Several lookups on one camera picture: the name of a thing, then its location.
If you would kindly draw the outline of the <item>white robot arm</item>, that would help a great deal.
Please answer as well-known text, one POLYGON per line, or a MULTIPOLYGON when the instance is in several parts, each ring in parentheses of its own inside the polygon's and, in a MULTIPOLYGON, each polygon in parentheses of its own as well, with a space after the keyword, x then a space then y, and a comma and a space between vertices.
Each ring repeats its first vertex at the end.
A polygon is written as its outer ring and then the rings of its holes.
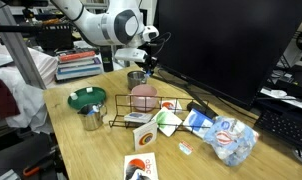
POLYGON ((154 26, 143 23, 136 0, 110 0, 105 13, 89 12, 80 0, 50 0, 78 28, 92 46, 123 45, 115 58, 145 63, 148 54, 139 46, 159 35, 154 26))

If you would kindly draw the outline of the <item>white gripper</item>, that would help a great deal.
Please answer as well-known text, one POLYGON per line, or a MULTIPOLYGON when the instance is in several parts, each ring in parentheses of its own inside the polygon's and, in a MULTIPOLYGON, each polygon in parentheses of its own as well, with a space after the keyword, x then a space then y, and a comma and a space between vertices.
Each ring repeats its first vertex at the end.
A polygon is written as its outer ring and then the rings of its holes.
POLYGON ((133 61, 144 63, 146 60, 147 53, 144 50, 137 48, 123 48, 118 49, 115 53, 117 60, 133 61))

